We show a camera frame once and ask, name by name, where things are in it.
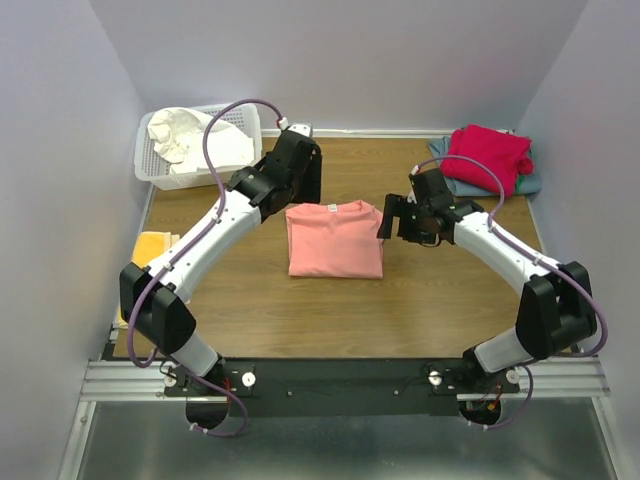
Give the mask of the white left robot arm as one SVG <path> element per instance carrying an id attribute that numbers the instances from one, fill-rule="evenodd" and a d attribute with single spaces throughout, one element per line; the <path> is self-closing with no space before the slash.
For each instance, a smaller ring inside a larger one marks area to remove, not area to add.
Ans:
<path id="1" fill-rule="evenodd" d="M 130 334 L 188 370 L 201 395 L 222 380 L 221 355 L 196 330 L 187 304 L 212 267 L 246 234 L 291 203 L 320 200 L 322 153 L 308 124 L 283 130 L 255 166 L 236 171 L 214 206 L 167 252 L 120 273 L 121 315 Z"/>

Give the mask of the pink t shirt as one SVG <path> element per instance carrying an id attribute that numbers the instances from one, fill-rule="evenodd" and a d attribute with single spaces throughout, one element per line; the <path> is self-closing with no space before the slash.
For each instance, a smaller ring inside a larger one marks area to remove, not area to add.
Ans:
<path id="1" fill-rule="evenodd" d="M 382 213 L 362 200 L 305 203 L 285 213 L 292 277 L 381 279 Z"/>

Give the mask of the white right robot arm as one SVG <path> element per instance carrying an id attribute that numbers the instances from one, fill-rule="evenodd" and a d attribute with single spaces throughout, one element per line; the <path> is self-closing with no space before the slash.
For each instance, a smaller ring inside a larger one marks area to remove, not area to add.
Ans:
<path id="1" fill-rule="evenodd" d="M 520 296 L 514 326 L 463 353 L 454 372 L 467 389 L 483 391 L 497 374 L 565 353 L 597 332 L 589 274 L 580 263 L 538 252 L 475 201 L 456 199 L 437 169 L 413 170 L 409 181 L 409 195 L 386 196 L 378 238 L 446 241 L 478 257 Z"/>

